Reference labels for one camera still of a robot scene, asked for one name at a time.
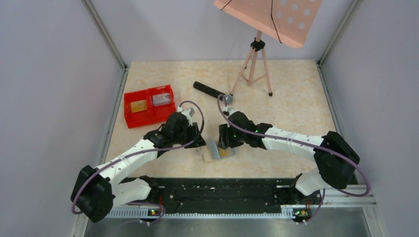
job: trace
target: pink perforated panel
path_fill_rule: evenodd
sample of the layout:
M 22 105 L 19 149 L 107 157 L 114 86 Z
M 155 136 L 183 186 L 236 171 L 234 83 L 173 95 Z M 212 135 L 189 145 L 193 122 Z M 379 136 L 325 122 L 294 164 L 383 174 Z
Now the pink perforated panel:
M 231 0 L 227 4 L 229 1 L 216 0 L 214 5 L 277 40 L 279 36 L 282 43 L 293 48 L 304 46 L 322 3 L 322 0 Z

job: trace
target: gray wall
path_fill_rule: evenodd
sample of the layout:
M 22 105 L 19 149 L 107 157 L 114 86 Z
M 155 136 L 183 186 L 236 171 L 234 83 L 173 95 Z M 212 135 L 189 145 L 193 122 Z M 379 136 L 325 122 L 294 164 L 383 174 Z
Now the gray wall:
M 69 236 L 122 72 L 80 0 L 1 1 L 0 30 L 0 236 Z
M 263 35 L 271 59 L 319 59 L 352 0 L 323 0 L 303 48 Z M 126 62 L 244 59 L 256 30 L 214 0 L 93 0 Z
M 417 236 L 418 9 L 417 0 L 363 1 L 324 66 L 392 236 Z

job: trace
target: cable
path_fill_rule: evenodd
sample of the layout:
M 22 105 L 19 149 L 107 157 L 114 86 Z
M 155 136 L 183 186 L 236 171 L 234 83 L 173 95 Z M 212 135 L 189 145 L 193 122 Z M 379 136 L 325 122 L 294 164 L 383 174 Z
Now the cable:
M 110 234 L 112 234 L 115 230 L 117 230 L 117 229 L 119 229 L 119 228 L 121 228 L 122 226 L 124 226 L 124 225 L 126 225 L 126 224 L 130 224 L 130 223 L 140 223 L 140 224 L 142 224 L 142 223 L 149 223 L 148 225 L 152 225 L 152 224 L 155 224 L 155 223 L 157 223 L 157 222 L 159 222 L 160 220 L 161 220 L 161 218 L 163 217 L 163 215 L 166 213 L 166 209 L 165 209 L 165 207 L 164 206 L 162 206 L 162 205 L 159 205 L 159 204 L 155 204 L 155 203 L 150 203 L 150 202 L 129 202 L 129 203 L 127 203 L 128 205 L 147 205 L 147 206 L 155 206 L 155 207 L 158 207 L 158 208 L 161 208 L 162 210 L 163 210 L 163 212 L 161 213 L 161 215 L 156 219 L 156 220 L 154 220 L 154 221 L 152 221 L 152 222 L 143 222 L 142 220 L 129 220 L 129 221 L 125 221 L 125 222 L 123 222 L 122 224 L 119 224 L 119 225 L 117 225 L 116 227 L 114 227 L 114 228 L 112 228 L 111 229 L 111 231 L 107 234 L 107 235 L 105 235 L 105 237 L 107 237 L 107 236 L 109 236 Z
M 160 214 L 160 216 L 156 220 L 150 222 L 150 225 L 155 224 L 155 223 L 161 221 L 161 219 L 163 218 L 163 216 L 166 214 L 166 208 L 163 205 L 154 204 L 154 203 L 150 203 L 150 202 L 135 202 L 135 201 L 129 202 L 127 204 L 128 205 L 151 205 L 151 206 L 155 206 L 155 207 L 161 208 L 163 210 L 162 213 Z
M 169 147 L 169 148 L 156 148 L 156 149 L 148 149 L 148 150 L 144 150 L 144 151 L 139 151 L 139 152 L 134 152 L 134 153 L 132 153 L 132 154 L 128 154 L 128 155 L 126 155 L 125 156 L 125 158 L 130 158 L 130 157 L 132 157 L 132 156 L 135 156 L 135 155 L 139 155 L 139 154 L 143 154 L 143 153 L 147 153 L 147 152 L 164 152 L 164 151 L 171 151 L 171 150 L 176 150 L 176 149 L 180 149 L 180 148 L 184 148 L 184 147 L 187 147 L 187 146 L 189 146 L 189 145 L 191 145 L 192 143 L 194 143 L 194 141 L 202 134 L 202 131 L 204 130 L 204 113 L 202 113 L 202 110 L 201 110 L 201 108 L 195 103 L 195 102 L 193 102 L 193 101 L 190 101 L 190 100 L 185 100 L 185 101 L 183 101 L 182 103 L 180 103 L 180 105 L 179 105 L 179 107 L 181 107 L 183 104 L 185 104 L 185 103 L 190 103 L 190 104 L 193 104 L 197 109 L 198 109 L 198 111 L 199 111 L 199 113 L 201 114 L 201 118 L 202 118 L 202 123 L 201 123 L 201 130 L 199 131 L 199 133 L 198 133 L 198 135 L 192 140 L 192 141 L 190 141 L 190 142 L 188 142 L 188 143 L 186 143 L 186 144 L 184 144 L 184 145 L 181 145 L 181 146 L 178 146 L 178 147 Z M 90 183 L 90 181 L 94 178 L 94 177 L 96 177 L 100 172 L 102 172 L 103 170 L 105 170 L 105 169 L 107 169 L 107 168 L 109 168 L 109 167 L 111 167 L 112 165 L 114 165 L 114 164 L 116 164 L 116 163 L 118 163 L 118 162 L 120 162 L 120 161 L 122 161 L 121 159 L 118 159 L 118 160 L 115 160 L 115 161 L 113 161 L 113 162 L 111 162 L 111 163 L 109 163 L 109 164 L 107 164 L 106 166 L 104 166 L 104 167 L 102 167 L 101 169 L 99 169 L 99 170 L 97 170 L 95 173 L 93 173 L 84 183 L 83 183 L 83 185 L 80 187 L 80 189 L 79 189 L 79 191 L 76 193 L 76 196 L 74 197 L 74 199 L 73 199 L 73 203 L 72 203 L 72 205 L 71 205 L 71 212 L 73 213 L 73 214 L 75 214 L 75 215 L 79 215 L 79 214 L 82 214 L 82 212 L 81 211 L 76 211 L 76 202 L 77 202 L 77 200 L 79 199 L 79 197 L 80 197 L 80 195 L 82 194 L 82 192 L 83 192 L 83 190 L 86 188 L 86 186 Z
M 245 132 L 245 133 L 248 133 L 248 134 L 251 134 L 251 135 L 259 136 L 259 137 L 269 137 L 269 138 L 279 139 L 279 140 L 283 140 L 283 141 L 289 141 L 290 140 L 287 137 L 273 136 L 273 135 L 267 135 L 267 134 L 261 134 L 261 133 L 247 131 L 247 130 L 244 130 L 241 127 L 235 125 L 232 121 L 230 121 L 227 118 L 227 116 L 223 113 L 223 111 L 221 109 L 221 105 L 220 105 L 220 101 L 219 100 L 221 99 L 222 96 L 223 95 L 219 95 L 218 96 L 218 101 L 217 101 L 218 110 L 220 111 L 220 113 L 223 116 L 223 118 L 227 121 L 227 123 L 229 123 L 234 128 L 238 129 L 239 131 L 242 131 L 242 132 Z M 335 152 L 335 151 L 333 151 L 331 149 L 328 149 L 328 148 L 325 148 L 325 147 L 321 147 L 321 146 L 317 146 L 317 145 L 314 145 L 314 144 L 311 144 L 311 143 L 307 143 L 307 142 L 303 142 L 303 141 L 298 141 L 298 140 L 292 140 L 292 142 L 295 142 L 295 143 L 298 143 L 298 144 L 301 144 L 301 145 L 305 145 L 305 146 L 309 146 L 309 147 L 313 147 L 315 149 L 319 149 L 319 150 L 325 151 L 327 153 L 330 153 L 330 154 L 332 154 L 334 156 L 337 156 L 337 157 L 341 158 L 342 160 L 344 160 L 344 161 L 348 162 L 349 164 L 351 164 L 361 174 L 361 176 L 364 179 L 365 184 L 367 186 L 367 189 L 365 190 L 365 192 L 363 194 L 352 194 L 352 193 L 349 193 L 347 191 L 337 189 L 341 193 L 344 193 L 344 194 L 350 195 L 350 196 L 354 196 L 354 197 L 365 197 L 366 195 L 368 195 L 370 193 L 370 191 L 371 191 L 370 180 L 367 178 L 365 172 L 361 169 L 361 167 L 359 167 L 355 162 L 351 161 L 348 157 L 346 157 L 346 156 L 344 156 L 344 155 L 342 155 L 342 154 L 340 154 L 338 152 Z
M 311 222 L 311 220 L 313 220 L 313 218 L 315 216 L 317 216 L 317 213 L 319 213 L 320 207 L 323 205 L 323 201 L 325 200 L 325 195 L 326 195 L 326 189 L 323 189 L 322 199 L 320 199 L 319 205 L 317 206 L 317 208 L 314 211 L 313 215 L 311 215 L 311 217 L 308 220 L 306 220 L 305 222 L 303 222 L 303 223 L 305 223 L 307 225 L 308 223 Z

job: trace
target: black mounting base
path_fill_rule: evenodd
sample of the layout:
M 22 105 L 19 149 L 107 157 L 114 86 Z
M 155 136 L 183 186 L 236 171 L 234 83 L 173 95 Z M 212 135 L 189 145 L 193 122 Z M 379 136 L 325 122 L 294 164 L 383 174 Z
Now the black mounting base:
M 132 181 L 126 178 L 123 182 Z M 154 185 L 146 202 L 162 204 L 166 213 L 256 214 L 281 213 L 281 205 L 318 204 L 314 192 L 308 197 L 293 193 L 294 179 L 192 179 L 151 178 Z

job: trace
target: red container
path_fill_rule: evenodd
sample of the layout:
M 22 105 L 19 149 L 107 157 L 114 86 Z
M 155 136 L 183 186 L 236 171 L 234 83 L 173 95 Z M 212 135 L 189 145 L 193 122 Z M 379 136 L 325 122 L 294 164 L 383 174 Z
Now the red container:
M 152 99 L 153 95 L 163 93 L 170 94 L 170 104 L 154 106 Z M 147 101 L 147 110 L 132 113 L 131 102 L 139 100 Z M 124 94 L 124 117 L 128 128 L 164 122 L 167 120 L 169 115 L 175 111 L 176 106 L 174 105 L 173 91 L 170 85 L 158 86 Z

